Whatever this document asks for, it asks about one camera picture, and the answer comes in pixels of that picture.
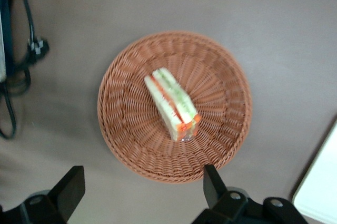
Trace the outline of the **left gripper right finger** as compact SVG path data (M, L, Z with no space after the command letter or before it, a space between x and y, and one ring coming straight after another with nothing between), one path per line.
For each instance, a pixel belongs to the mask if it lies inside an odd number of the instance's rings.
M203 192L208 208L193 223L307 223L286 199L269 197L262 204L239 189L229 189L215 166L204 166Z

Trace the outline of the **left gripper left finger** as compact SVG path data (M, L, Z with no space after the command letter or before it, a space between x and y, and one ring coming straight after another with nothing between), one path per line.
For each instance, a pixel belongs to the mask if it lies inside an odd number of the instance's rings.
M1 223L68 223L84 194L84 167L73 166L52 189L31 194L13 209L1 209Z

